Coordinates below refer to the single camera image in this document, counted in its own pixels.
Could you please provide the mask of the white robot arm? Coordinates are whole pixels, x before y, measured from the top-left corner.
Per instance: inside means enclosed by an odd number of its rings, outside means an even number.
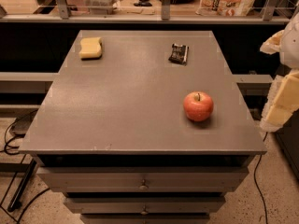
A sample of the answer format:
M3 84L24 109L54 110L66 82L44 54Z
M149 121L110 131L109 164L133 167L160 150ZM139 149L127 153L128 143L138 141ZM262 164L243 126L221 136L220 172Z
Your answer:
M266 54L279 53L280 63L291 71L276 75L263 107L260 127L266 132L276 132L299 109L299 14L286 27L273 34L260 47Z

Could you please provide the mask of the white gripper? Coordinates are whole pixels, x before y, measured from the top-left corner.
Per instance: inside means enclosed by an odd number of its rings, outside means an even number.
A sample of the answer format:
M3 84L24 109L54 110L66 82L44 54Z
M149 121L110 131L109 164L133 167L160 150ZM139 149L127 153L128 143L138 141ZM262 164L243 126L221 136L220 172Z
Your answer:
M299 13L283 30L264 41L260 51L272 55L279 52L280 62L291 69L299 68ZM285 77L276 76L263 107L260 127L266 132L276 132L299 109L299 71Z

